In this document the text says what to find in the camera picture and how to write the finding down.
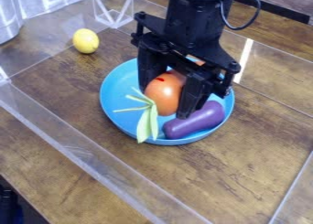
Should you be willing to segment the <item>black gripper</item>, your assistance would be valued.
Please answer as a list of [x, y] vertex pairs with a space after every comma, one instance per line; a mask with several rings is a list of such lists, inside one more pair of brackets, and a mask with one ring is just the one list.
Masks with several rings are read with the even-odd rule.
[[134, 13], [137, 83], [149, 82], [171, 67], [185, 79], [176, 117], [187, 119], [209, 96], [224, 96], [239, 65], [220, 48], [219, 39], [232, 0], [169, 0], [165, 18]]

